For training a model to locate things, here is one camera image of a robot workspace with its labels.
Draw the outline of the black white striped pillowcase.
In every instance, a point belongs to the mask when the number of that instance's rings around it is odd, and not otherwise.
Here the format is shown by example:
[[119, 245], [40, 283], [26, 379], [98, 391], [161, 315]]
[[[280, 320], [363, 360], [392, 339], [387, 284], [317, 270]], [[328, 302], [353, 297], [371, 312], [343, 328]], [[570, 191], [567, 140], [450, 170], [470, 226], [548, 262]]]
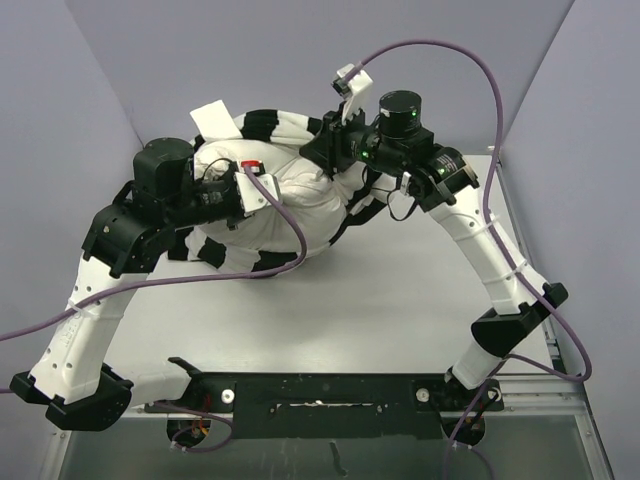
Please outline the black white striped pillowcase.
[[190, 116], [197, 128], [191, 141], [195, 177], [219, 180], [229, 167], [257, 160], [276, 179], [279, 201], [296, 224], [266, 205], [235, 227], [224, 220], [189, 227], [168, 251], [171, 261], [205, 262], [221, 274], [278, 269], [302, 250], [310, 257], [323, 253], [389, 203], [395, 186], [390, 176], [362, 163], [328, 175], [300, 155], [320, 129], [316, 118], [277, 109], [232, 116], [221, 100]]

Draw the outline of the white pillow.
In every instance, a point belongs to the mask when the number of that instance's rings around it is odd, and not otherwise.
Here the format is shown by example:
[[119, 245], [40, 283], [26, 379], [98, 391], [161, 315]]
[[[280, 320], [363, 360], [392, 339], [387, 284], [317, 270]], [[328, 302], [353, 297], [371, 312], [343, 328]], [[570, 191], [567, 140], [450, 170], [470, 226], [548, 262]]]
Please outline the white pillow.
[[[307, 254], [326, 250], [348, 215], [348, 203], [361, 185], [355, 172], [331, 178], [302, 157], [299, 149], [313, 139], [319, 121], [278, 109], [258, 109], [232, 115], [221, 100], [189, 113], [197, 134], [194, 177], [213, 179], [240, 161], [259, 160], [279, 185], [286, 211], [302, 231]], [[196, 226], [184, 240], [190, 258], [204, 258], [206, 249], [226, 254], [296, 255], [300, 243], [273, 206], [245, 217], [238, 226], [224, 221]]]

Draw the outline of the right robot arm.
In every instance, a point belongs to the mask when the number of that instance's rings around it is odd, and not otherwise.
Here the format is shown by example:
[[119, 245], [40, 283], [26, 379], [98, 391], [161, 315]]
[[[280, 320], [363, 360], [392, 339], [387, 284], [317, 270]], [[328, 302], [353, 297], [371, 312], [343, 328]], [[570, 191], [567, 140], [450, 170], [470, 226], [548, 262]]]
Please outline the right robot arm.
[[344, 115], [345, 103], [312, 126], [301, 153], [330, 177], [356, 163], [392, 177], [452, 238], [487, 291], [492, 307], [471, 325], [472, 342], [450, 369], [448, 402], [469, 408], [481, 384], [509, 354], [568, 298], [506, 237], [499, 219], [482, 210], [479, 180], [463, 155], [436, 142], [421, 123], [421, 98], [397, 90], [381, 97], [372, 123], [363, 112]]

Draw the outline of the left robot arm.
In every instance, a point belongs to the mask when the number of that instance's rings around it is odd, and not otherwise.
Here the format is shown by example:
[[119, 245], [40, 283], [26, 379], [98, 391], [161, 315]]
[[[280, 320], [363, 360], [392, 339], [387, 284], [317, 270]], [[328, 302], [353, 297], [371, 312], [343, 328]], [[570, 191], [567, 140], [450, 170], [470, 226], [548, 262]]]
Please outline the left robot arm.
[[237, 166], [228, 158], [195, 171], [193, 146], [150, 141], [133, 159], [133, 177], [93, 218], [82, 244], [67, 309], [41, 359], [10, 389], [61, 430], [103, 431], [130, 407], [171, 401], [200, 405], [204, 387], [174, 357], [157, 366], [115, 369], [105, 356], [136, 291], [182, 230], [242, 216]]

